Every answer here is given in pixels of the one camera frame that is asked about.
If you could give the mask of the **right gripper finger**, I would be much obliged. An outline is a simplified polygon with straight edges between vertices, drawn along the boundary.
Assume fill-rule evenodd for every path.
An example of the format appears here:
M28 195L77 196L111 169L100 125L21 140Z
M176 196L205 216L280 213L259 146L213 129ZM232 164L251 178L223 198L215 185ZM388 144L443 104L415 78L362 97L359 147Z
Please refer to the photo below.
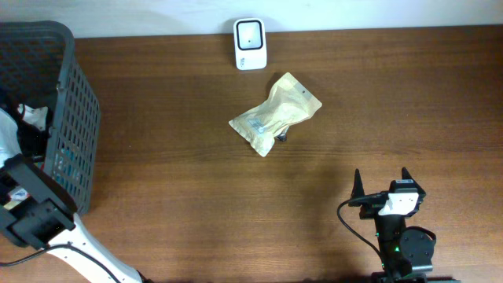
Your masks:
M363 189L362 177L359 169L354 172L354 184L351 191L351 199L361 199L365 196L365 190Z
M402 168L401 171L402 179L401 179L401 187L403 188L416 188L420 189L421 186L416 182L416 180L412 177L406 167Z

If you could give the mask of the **kraft paper pouch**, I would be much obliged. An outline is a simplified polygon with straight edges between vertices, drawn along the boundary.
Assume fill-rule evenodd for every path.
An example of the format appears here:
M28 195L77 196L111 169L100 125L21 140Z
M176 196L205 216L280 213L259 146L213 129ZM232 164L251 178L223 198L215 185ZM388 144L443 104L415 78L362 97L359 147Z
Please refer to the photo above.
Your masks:
M229 125L262 157L275 138L289 127L310 119L322 103L287 72L271 87L261 104L229 121Z

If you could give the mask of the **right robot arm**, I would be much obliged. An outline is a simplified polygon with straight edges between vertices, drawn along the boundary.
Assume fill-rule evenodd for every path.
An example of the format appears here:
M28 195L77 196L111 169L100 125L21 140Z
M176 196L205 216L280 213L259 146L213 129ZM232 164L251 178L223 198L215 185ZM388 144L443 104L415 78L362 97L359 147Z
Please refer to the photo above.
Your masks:
M374 221L377 251L383 270L371 275L371 282L455 282L451 277L429 277L436 235L419 226L407 226L406 219L415 215L426 192L406 168L402 177L393 180L387 191L366 194L359 170L354 173L351 197L346 203L360 208L359 218Z

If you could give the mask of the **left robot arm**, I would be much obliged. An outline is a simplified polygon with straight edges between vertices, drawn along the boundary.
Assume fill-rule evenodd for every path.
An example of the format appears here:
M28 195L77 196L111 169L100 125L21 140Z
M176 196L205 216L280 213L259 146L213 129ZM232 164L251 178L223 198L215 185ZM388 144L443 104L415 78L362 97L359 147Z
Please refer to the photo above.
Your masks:
M1 111L1 172L15 182L1 186L1 234L35 253L2 268L50 254L90 282L149 282L117 259L84 226L72 197L20 151L15 119Z

